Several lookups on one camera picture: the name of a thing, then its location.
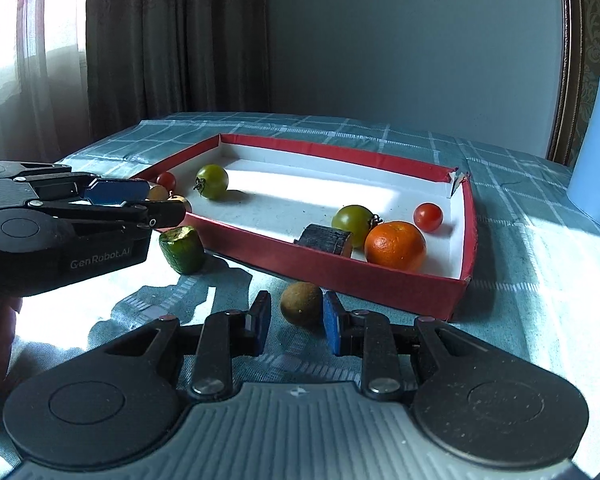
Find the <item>red cherry tomato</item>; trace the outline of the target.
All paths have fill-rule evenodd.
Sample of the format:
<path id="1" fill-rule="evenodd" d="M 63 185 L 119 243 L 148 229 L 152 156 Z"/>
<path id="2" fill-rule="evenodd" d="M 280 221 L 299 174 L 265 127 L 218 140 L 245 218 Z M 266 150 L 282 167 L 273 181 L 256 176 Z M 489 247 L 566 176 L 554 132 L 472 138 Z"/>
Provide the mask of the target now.
<path id="1" fill-rule="evenodd" d="M 437 204 L 422 203 L 415 208 L 413 220 L 422 232 L 432 233 L 442 226 L 443 211 Z"/>
<path id="2" fill-rule="evenodd" d="M 170 171 L 159 174 L 156 183 L 165 188 L 169 193 L 174 192 L 176 189 L 176 177 Z"/>

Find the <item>green cucumber piece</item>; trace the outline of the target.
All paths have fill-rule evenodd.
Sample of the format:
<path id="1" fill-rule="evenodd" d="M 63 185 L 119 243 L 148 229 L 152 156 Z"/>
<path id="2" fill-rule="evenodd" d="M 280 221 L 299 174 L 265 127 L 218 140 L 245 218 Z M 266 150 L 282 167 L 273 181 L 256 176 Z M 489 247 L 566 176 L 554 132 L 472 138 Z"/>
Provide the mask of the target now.
<path id="1" fill-rule="evenodd" d="M 162 232 L 159 246 L 170 267 L 178 274 L 195 274 L 204 266 L 204 245 L 192 226 L 178 226 Z"/>

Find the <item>large green tomato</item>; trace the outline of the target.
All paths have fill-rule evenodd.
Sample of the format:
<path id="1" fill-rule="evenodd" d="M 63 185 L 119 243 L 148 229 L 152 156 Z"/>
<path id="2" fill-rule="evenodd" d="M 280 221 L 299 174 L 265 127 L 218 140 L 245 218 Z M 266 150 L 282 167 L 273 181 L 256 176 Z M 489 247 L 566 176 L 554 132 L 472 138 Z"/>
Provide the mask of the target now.
<path id="1" fill-rule="evenodd" d="M 196 173 L 194 189 L 208 200 L 218 200 L 228 188 L 228 173 L 219 165 L 209 164 Z"/>

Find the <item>round brown longan fruit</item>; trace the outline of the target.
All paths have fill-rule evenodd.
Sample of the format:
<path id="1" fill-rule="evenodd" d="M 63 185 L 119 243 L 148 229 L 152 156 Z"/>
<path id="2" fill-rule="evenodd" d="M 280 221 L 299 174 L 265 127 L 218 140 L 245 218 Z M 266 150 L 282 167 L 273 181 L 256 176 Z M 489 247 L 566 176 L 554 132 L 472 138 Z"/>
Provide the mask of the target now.
<path id="1" fill-rule="evenodd" d="M 322 290 L 309 282 L 292 283 L 280 296 L 279 309 L 288 323 L 313 328 L 323 319 Z"/>

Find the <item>small green tomato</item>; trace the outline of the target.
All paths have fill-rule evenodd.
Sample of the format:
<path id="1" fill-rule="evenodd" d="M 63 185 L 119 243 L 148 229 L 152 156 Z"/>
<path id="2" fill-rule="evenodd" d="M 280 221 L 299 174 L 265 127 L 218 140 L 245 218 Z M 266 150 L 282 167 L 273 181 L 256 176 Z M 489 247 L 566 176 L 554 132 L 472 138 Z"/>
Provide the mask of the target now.
<path id="1" fill-rule="evenodd" d="M 363 247 L 368 233 L 382 219 L 362 205 L 348 205 L 340 208 L 332 217 L 332 227 L 351 234 L 351 245 L 355 249 Z"/>

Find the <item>dark sugarcane piece left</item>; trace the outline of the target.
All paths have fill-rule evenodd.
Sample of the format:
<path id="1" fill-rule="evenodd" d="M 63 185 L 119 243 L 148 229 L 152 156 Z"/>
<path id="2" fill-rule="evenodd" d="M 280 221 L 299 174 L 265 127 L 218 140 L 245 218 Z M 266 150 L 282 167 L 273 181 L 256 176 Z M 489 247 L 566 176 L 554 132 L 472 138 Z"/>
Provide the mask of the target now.
<path id="1" fill-rule="evenodd" d="M 170 197 L 170 192 L 160 184 L 149 185 L 149 191 L 146 196 L 146 200 L 151 200 L 152 202 L 165 202 Z"/>

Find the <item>orange tangerine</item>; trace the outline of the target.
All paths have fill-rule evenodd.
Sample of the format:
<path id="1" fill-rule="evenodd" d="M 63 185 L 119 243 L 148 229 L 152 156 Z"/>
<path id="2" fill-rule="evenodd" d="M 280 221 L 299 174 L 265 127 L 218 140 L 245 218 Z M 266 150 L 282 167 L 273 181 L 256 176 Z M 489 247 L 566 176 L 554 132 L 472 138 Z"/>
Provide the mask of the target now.
<path id="1" fill-rule="evenodd" d="M 384 268 L 418 272 L 426 259 L 426 240 L 413 223 L 384 222 L 367 234 L 364 255 L 367 262 Z"/>

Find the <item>red cardboard box tray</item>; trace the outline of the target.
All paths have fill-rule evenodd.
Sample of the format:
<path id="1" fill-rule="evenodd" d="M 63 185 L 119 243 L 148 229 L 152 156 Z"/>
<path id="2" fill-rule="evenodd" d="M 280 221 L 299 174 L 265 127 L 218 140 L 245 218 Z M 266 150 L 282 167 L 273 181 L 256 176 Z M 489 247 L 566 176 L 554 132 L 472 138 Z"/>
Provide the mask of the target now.
<path id="1" fill-rule="evenodd" d="M 428 162 L 311 142 L 221 133 L 137 173 L 163 176 L 189 206 L 204 248 L 261 270 L 401 311 L 448 320 L 478 246 L 468 174 Z M 416 271 L 370 263 L 355 227 L 332 225 L 352 206 L 370 223 L 411 222 L 440 208 Z"/>

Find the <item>teal plaid tablecloth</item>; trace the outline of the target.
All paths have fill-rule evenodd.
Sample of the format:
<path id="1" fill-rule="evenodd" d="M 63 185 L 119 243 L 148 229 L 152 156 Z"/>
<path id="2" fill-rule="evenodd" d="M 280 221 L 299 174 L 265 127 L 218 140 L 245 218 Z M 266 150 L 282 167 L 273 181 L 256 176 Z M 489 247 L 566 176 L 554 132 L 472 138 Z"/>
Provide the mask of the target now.
<path id="1" fill-rule="evenodd" d="M 258 113 L 181 113 L 145 120 L 69 155 L 76 170 L 127 177 L 217 133 L 358 148 L 458 168 L 477 213 L 474 273 L 453 320 L 465 332 L 567 378 L 585 396 L 578 466 L 600 471 L 600 227 L 567 198 L 568 168 L 494 145 L 354 119 Z M 23 300 L 0 391 L 0 477 L 18 457 L 2 426 L 5 396 L 43 370 L 160 315 L 197 324 L 243 308 L 286 281 L 210 257 L 181 276 L 158 247 L 146 262 Z"/>

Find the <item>dark patterned curtain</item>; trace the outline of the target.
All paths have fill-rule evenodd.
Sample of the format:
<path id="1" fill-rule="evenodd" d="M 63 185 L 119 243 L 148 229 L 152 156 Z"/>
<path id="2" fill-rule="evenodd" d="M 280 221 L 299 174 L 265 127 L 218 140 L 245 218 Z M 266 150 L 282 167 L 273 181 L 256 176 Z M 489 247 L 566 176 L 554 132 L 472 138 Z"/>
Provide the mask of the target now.
<path id="1" fill-rule="evenodd" d="M 95 138 L 179 112 L 270 107 L 266 0 L 86 0 Z"/>

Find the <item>dark wooden wall frame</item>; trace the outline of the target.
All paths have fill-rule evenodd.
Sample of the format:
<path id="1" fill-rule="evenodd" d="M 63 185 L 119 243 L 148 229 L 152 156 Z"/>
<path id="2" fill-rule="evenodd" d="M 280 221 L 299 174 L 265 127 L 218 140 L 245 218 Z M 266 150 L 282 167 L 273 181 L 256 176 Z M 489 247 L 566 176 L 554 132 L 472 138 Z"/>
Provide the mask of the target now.
<path id="1" fill-rule="evenodd" d="M 567 165 L 577 128 L 583 74 L 583 0 L 562 0 L 562 60 L 546 158 Z"/>

